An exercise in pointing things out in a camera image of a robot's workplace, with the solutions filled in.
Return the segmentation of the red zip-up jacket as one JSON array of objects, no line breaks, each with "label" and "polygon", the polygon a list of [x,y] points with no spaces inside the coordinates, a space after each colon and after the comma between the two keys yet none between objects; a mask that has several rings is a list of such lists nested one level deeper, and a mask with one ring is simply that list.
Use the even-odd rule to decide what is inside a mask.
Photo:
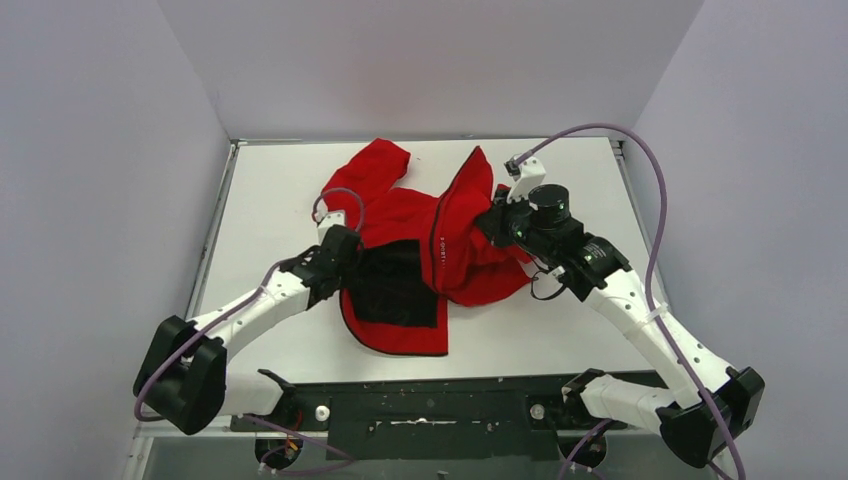
[{"label": "red zip-up jacket", "polygon": [[494,193],[483,150],[474,148],[446,190],[400,187],[410,152],[375,139],[323,188],[324,203],[359,227],[362,259],[340,293],[346,327],[363,346],[400,356],[445,356],[448,305],[504,300],[531,281],[530,257],[497,248],[475,225]]}]

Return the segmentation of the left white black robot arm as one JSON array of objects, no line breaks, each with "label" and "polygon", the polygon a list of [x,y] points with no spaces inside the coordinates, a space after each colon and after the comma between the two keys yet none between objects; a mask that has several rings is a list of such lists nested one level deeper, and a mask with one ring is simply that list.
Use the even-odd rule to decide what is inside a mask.
[{"label": "left white black robot arm", "polygon": [[358,232],[328,227],[317,245],[272,264],[259,284],[234,301],[157,327],[133,384],[141,422],[165,420],[186,435],[219,416],[259,415],[281,427],[295,416],[294,387],[259,369],[231,373],[228,364],[282,321],[332,297],[361,257]]}]

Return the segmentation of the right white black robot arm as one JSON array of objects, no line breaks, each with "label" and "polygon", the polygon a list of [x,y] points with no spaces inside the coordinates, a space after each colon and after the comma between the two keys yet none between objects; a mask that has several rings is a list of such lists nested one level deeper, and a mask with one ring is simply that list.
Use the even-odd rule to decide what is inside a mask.
[{"label": "right white black robot arm", "polygon": [[648,295],[627,258],[571,215],[565,187],[542,185],[520,201],[501,187],[475,224],[494,246],[518,247],[544,264],[562,291],[607,319],[664,383],[649,387],[588,369],[562,388],[568,422],[609,419],[650,431],[694,468],[708,466],[751,426],[763,378],[715,355]]}]

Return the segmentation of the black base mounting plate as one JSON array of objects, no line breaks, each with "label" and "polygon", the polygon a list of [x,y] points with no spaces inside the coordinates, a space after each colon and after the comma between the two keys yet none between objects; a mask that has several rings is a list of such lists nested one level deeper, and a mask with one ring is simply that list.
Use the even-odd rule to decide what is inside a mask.
[{"label": "black base mounting plate", "polygon": [[561,389],[571,375],[301,383],[278,412],[252,422],[235,418],[236,432],[273,425],[328,440],[329,459],[470,460],[528,456],[555,460],[571,433],[597,424]]}]

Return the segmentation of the aluminium table frame rail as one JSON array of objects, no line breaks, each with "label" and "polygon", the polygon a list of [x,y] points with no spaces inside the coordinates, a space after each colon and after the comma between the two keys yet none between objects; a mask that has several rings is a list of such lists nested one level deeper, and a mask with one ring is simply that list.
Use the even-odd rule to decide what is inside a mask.
[{"label": "aluminium table frame rail", "polygon": [[241,143],[242,141],[240,139],[232,139],[230,141],[228,156],[224,164],[223,174],[215,197],[212,217],[204,238],[198,268],[191,289],[190,299],[185,311],[189,318],[198,314],[202,303],[202,298],[208,282],[210,263],[214,256],[220,225],[226,208]]}]

